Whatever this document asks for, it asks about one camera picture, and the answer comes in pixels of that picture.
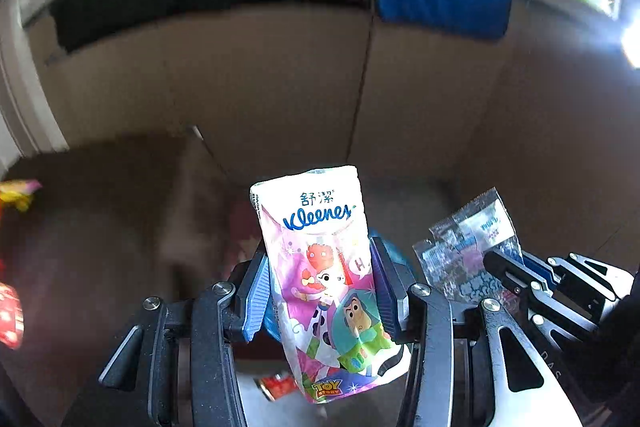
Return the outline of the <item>red small snack packet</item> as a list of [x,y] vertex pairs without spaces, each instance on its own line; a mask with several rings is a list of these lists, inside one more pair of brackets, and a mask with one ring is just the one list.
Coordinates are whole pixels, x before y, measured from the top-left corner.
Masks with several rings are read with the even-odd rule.
[[287,395],[299,392],[296,380],[291,373],[281,372],[255,379],[256,386],[270,401],[280,400]]

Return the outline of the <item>clear silver plastic wrapper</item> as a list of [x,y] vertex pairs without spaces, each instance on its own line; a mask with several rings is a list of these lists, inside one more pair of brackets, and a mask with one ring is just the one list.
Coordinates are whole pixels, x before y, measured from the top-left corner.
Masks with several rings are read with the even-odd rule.
[[413,245],[427,283],[457,303],[494,298],[510,312],[518,309],[518,297],[484,267],[485,254],[493,249],[524,262],[518,234],[495,188],[432,225],[430,233]]

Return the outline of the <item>red foil snack bag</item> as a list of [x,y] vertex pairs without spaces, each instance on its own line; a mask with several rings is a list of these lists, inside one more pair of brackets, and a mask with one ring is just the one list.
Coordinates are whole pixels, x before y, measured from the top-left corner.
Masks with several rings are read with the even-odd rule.
[[9,284],[6,262],[1,261],[0,338],[11,350],[21,348],[25,332],[24,314],[17,290]]

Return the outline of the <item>yellow white wrapper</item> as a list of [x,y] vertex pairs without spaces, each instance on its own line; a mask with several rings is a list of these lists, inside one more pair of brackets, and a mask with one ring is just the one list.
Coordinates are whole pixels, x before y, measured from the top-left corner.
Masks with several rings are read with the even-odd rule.
[[0,182],[1,208],[14,207],[26,211],[42,185],[37,180],[12,180]]

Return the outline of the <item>red floor mat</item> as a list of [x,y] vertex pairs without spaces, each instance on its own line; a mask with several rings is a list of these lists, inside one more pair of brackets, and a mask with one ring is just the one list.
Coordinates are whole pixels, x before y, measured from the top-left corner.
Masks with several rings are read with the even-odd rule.
[[224,254],[226,275],[235,265],[253,258],[262,240],[256,213],[247,199],[235,199],[229,211],[228,246]]

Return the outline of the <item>Kleenex tissue pack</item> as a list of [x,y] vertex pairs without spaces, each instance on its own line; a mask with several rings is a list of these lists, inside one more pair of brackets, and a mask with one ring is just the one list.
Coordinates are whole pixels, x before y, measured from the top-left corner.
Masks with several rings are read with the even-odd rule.
[[285,358],[306,399],[327,403],[404,376],[410,355],[378,309],[356,167],[258,182],[250,200]]

